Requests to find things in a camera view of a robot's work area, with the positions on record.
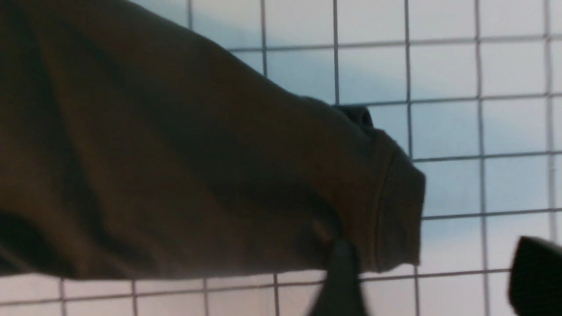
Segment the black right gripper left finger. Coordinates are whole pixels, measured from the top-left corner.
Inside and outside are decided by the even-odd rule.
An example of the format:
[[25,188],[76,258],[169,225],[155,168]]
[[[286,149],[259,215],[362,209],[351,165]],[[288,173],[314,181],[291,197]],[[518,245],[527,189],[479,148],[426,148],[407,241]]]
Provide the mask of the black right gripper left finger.
[[309,316],[368,316],[359,278],[359,258],[349,242],[335,242],[325,282]]

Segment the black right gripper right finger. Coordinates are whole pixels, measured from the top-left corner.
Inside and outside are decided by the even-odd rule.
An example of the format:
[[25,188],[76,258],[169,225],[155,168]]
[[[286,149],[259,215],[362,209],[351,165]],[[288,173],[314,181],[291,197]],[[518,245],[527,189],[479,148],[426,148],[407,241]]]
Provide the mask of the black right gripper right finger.
[[508,280],[508,301],[518,316],[562,314],[562,248],[522,236]]

